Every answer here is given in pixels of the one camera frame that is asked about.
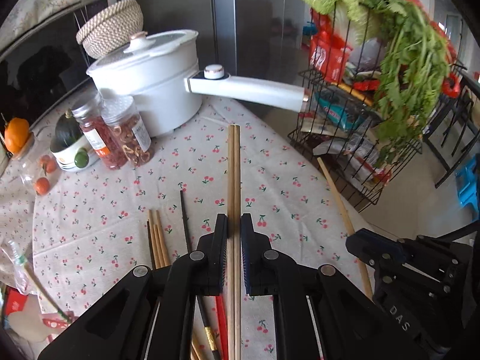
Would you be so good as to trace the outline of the light wooden chopstick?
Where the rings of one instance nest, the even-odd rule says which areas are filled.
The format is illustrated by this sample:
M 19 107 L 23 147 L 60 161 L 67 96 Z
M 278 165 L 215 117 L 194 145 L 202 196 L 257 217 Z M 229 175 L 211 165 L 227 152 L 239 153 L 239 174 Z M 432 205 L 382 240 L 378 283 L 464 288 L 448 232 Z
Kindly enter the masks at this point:
M 228 205 L 227 205 L 227 215 L 228 215 L 228 232 L 227 232 L 227 333 L 228 333 L 228 356 L 229 360 L 235 359 L 235 308 L 234 308 L 234 265 L 233 265 L 233 251 L 234 251 L 234 241 L 233 241 L 233 198 L 234 198 L 234 187 L 233 187 L 233 138 L 234 138 L 234 125 L 231 124 L 228 127 Z

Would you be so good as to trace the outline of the black chopstick with gold band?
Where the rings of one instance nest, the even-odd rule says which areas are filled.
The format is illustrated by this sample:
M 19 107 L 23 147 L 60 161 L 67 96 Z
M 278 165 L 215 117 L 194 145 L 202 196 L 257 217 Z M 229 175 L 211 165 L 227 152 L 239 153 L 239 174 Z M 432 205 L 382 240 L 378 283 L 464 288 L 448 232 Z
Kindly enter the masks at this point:
M 214 359 L 215 360 L 221 360 L 221 353 L 220 353 L 220 351 L 219 351 L 219 349 L 217 348 L 217 345 L 216 345 L 215 336 L 213 334 L 212 326 L 211 326 L 210 320 L 208 318 L 208 314 L 207 314 L 207 311 L 206 311 L 206 306 L 204 304 L 203 298 L 202 297 L 197 297 L 197 301 L 198 301 L 198 304 L 199 304 L 199 311 L 200 311 L 200 315 L 201 315 L 201 318 L 202 318 L 203 328 L 204 328 L 204 331 L 205 331 L 205 334 L 206 334 L 206 337 L 207 337 L 207 340 L 208 340 L 208 346 L 211 350 L 211 353 L 212 353 Z

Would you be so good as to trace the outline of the dark brown chopstick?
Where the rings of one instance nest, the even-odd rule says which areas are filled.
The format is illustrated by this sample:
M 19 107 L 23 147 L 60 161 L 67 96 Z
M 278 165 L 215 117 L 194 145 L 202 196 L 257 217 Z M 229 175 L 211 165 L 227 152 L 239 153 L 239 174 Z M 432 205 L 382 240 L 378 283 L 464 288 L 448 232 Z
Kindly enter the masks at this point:
M 153 250 L 153 244 L 152 244 L 152 239 L 151 239 L 150 220 L 149 219 L 146 221 L 146 229 L 147 229 L 149 253 L 150 253 L 150 258 L 151 258 L 151 270 L 153 271 L 155 269 L 155 252 Z

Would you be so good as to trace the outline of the blue plastic stool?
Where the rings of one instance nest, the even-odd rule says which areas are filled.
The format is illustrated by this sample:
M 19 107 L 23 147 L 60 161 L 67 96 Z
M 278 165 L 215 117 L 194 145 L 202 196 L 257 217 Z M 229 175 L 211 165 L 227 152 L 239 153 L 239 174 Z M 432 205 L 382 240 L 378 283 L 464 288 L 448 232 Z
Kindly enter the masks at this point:
M 456 172 L 456 191 L 462 207 L 469 206 L 475 217 L 479 216 L 479 156 L 471 158 Z

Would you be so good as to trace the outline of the cherry print tablecloth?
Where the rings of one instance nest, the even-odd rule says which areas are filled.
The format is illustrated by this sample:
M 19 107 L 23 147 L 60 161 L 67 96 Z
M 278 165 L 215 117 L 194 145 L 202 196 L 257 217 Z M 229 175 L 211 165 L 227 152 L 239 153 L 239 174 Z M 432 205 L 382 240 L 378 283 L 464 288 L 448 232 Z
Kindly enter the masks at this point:
M 26 189 L 11 162 L 1 176 L 1 239 L 32 253 L 34 271 L 66 311 L 83 314 L 127 272 L 150 261 L 148 211 L 160 212 L 171 259 L 210 233 L 227 208 L 227 127 L 241 129 L 241 209 L 274 249 L 297 263 L 329 263 L 361 285 L 347 231 L 323 175 L 241 103 L 205 97 L 180 128 L 154 139 L 145 165 L 96 163 L 61 172 L 46 196 Z

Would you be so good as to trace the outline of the wooden skewer with green tip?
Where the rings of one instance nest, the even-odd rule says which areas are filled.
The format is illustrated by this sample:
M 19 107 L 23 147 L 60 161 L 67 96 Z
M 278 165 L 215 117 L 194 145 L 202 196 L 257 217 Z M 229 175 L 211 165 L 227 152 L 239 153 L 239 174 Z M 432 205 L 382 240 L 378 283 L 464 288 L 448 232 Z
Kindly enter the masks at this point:
M 34 270 L 32 268 L 32 265 L 29 262 L 25 262 L 24 265 L 24 271 L 30 282 L 33 284 L 33 286 L 36 288 L 38 294 L 47 302 L 55 308 L 55 311 L 67 322 L 67 323 L 72 323 L 73 319 L 71 316 L 67 314 L 66 311 L 62 310 L 61 307 L 58 305 L 58 303 L 55 301 L 55 299 L 48 293 L 47 289 L 43 286 L 41 281 L 38 279 L 38 277 L 35 275 Z

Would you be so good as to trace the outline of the white bowl with green fruit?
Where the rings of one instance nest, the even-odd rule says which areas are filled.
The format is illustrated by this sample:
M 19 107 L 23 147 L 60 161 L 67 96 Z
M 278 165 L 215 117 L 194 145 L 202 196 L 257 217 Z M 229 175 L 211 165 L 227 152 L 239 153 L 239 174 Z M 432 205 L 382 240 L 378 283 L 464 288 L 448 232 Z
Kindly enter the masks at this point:
M 54 136 L 49 149 L 58 166 L 65 172 L 81 172 L 99 161 L 98 155 L 85 136 L 81 136 L 69 147 L 64 146 L 58 137 Z

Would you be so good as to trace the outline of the blue snack package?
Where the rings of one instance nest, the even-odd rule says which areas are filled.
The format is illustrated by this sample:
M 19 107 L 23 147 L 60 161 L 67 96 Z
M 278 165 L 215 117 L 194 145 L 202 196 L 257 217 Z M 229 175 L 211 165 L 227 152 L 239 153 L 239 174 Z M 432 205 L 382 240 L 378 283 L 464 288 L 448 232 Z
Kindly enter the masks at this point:
M 332 90 L 323 89 L 314 98 L 327 119 L 343 132 L 355 131 L 366 121 L 368 113 L 355 97 L 345 97 Z

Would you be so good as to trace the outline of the jar of dried fruit rings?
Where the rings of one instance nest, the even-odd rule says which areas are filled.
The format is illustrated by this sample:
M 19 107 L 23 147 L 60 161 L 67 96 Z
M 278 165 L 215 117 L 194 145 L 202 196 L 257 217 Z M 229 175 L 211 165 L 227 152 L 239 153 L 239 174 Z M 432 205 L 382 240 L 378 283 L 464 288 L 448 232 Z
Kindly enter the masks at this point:
M 105 99 L 101 116 L 131 164 L 139 167 L 151 160 L 151 137 L 131 96 Z

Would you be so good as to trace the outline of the clear plastic bottle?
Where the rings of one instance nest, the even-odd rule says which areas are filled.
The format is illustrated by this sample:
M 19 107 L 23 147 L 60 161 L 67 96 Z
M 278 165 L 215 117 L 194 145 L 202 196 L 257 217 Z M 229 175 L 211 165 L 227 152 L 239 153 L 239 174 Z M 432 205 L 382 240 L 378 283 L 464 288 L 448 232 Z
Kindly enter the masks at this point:
M 23 295 L 36 294 L 37 290 L 26 267 L 29 262 L 20 247 L 13 240 L 1 240 L 1 256 L 7 257 L 13 266 L 16 289 Z

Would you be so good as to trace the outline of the clear jar with kumquats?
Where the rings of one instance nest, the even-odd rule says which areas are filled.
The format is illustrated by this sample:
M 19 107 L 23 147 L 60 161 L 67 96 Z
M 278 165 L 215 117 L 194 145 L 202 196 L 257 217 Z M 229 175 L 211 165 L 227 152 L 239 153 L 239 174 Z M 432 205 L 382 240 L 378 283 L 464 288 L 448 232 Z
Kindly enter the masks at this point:
M 12 159 L 19 168 L 24 187 L 37 196 L 46 196 L 61 175 L 48 142 L 40 140 L 33 133 L 29 134 L 22 149 Z

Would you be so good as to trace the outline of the dark green squash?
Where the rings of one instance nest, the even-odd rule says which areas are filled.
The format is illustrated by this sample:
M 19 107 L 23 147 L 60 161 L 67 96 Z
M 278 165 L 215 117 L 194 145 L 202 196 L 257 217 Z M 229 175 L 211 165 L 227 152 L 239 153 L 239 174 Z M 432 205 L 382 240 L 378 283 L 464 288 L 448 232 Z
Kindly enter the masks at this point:
M 82 136 L 83 132 L 73 116 L 72 110 L 67 109 L 55 125 L 56 141 L 62 148 L 67 148 L 75 144 Z

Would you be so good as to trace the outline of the jar of red goji berries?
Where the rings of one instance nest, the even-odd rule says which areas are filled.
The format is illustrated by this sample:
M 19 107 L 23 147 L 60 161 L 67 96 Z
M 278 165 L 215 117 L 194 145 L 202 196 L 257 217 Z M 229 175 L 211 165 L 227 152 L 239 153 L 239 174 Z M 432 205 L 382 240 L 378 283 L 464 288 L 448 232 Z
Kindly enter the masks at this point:
M 72 115 L 87 141 L 110 170 L 121 169 L 127 158 L 101 116 L 102 97 L 99 93 L 81 97 L 72 107 Z

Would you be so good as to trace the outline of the leafy green vegetables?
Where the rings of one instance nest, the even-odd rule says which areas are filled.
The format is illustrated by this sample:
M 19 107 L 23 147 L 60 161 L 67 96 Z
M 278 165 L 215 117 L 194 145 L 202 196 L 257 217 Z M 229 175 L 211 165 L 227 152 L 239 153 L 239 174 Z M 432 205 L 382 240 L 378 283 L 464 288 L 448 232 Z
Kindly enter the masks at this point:
M 446 39 L 425 12 L 408 0 L 362 0 L 379 18 L 386 52 L 374 102 L 382 122 L 375 165 L 394 164 L 422 135 L 449 73 Z

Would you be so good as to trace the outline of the red plastic bag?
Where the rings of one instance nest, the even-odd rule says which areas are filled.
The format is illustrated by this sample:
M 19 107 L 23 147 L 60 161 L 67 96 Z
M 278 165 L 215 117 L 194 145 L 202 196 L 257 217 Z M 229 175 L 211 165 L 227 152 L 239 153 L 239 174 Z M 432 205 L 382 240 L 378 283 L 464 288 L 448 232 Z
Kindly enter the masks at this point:
M 457 98 L 456 50 L 420 0 L 303 0 L 316 33 L 310 65 L 337 84 L 346 66 L 375 81 L 374 106 L 386 115 L 430 112 L 440 94 Z

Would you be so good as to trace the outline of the orange fruit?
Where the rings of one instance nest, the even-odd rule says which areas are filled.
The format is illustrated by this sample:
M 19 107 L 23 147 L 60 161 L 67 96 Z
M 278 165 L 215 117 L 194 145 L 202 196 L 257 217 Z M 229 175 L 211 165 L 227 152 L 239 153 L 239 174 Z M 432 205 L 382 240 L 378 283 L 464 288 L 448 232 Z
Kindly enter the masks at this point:
M 7 150 L 13 155 L 18 154 L 29 138 L 29 122 L 26 119 L 13 118 L 7 123 L 4 140 Z

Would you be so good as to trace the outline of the stainless steel refrigerator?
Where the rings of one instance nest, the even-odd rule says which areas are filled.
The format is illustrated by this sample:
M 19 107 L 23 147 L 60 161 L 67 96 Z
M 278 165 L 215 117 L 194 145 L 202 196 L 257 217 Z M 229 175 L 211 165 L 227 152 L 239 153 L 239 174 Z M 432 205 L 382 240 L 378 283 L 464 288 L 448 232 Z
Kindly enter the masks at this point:
M 200 67 L 293 83 L 301 60 L 302 0 L 137 0 L 150 34 L 193 29 Z

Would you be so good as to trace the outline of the woven rattan basket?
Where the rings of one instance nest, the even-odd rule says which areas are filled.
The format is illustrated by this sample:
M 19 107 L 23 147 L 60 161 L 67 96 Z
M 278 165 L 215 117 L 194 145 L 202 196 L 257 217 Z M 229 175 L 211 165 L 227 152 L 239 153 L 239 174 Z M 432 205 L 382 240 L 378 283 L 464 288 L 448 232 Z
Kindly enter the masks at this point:
M 97 13 L 77 32 L 76 42 L 87 55 L 100 59 L 143 31 L 143 12 L 136 0 L 121 0 Z

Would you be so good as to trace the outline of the black microwave oven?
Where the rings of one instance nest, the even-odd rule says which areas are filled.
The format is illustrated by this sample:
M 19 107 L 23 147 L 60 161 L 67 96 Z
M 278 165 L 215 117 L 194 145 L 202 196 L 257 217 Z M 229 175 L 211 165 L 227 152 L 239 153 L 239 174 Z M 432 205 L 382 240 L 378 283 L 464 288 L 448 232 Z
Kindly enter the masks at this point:
M 76 35 L 107 7 L 108 0 L 95 0 L 53 19 L 1 61 L 1 129 L 15 117 L 32 125 L 88 79 L 86 69 L 94 59 L 77 43 Z

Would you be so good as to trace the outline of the napa cabbage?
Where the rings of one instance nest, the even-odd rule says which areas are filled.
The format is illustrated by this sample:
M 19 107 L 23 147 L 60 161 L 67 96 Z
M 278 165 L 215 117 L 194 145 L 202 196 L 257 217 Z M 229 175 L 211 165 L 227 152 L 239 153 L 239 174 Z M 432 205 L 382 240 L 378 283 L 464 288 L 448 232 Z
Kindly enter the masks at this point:
M 303 0 L 312 10 L 327 20 L 327 31 L 342 38 L 350 47 L 357 47 L 379 36 L 377 16 L 364 0 Z

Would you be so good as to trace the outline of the black metal chair frame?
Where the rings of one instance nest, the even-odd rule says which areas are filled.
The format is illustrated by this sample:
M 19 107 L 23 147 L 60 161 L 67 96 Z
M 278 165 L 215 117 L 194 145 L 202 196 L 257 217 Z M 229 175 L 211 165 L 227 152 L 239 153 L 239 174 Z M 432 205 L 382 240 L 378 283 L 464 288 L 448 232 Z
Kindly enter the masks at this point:
M 473 106 L 477 100 L 479 82 L 468 74 L 462 63 L 453 64 L 423 136 L 424 143 L 443 169 L 443 174 L 434 183 L 436 189 L 479 144 L 479 127 L 473 121 Z

